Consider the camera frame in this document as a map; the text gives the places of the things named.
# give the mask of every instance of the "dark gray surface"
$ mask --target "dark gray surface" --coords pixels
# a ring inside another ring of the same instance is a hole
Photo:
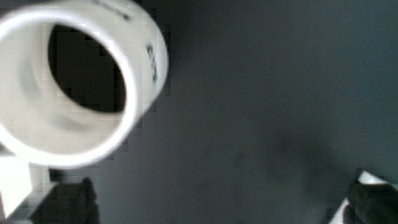
[[[169,86],[92,178],[105,224],[318,224],[398,182],[398,2],[144,0]]]

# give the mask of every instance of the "white circular object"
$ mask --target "white circular object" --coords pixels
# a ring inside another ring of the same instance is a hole
[[[46,51],[55,24],[80,30],[112,55],[126,87],[119,113],[89,110],[62,93]],[[160,94],[167,65],[160,29],[133,1],[55,1],[4,16],[0,142],[18,157],[55,168],[76,168],[108,156]]]

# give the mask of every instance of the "black object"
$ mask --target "black object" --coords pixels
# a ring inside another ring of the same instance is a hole
[[[350,206],[345,208],[345,224],[398,223],[398,191],[389,184],[354,183],[348,190]]]
[[[30,215],[34,224],[100,224],[96,193],[91,179],[59,184]]]

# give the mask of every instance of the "dark wall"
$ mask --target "dark wall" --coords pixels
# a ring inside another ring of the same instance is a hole
[[[359,169],[398,182],[398,2],[144,0],[169,83],[91,176],[101,221],[318,224]]]

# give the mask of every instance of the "white plastic part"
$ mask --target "white plastic part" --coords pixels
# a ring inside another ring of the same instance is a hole
[[[0,222],[12,214],[28,194],[50,183],[48,168],[11,154],[0,156]]]
[[[387,181],[382,178],[378,178],[373,174],[370,174],[366,171],[363,172],[357,181],[363,184],[384,184],[384,183],[387,183]],[[348,200],[345,199],[329,224],[343,224],[343,212],[345,212],[347,205],[348,205]]]
[[[89,110],[62,93],[48,65],[55,24],[80,30],[114,57],[126,86],[121,113]],[[0,142],[18,157],[53,168],[76,168],[108,156],[160,94],[167,66],[160,29],[133,1],[55,1],[5,15],[0,20]]]

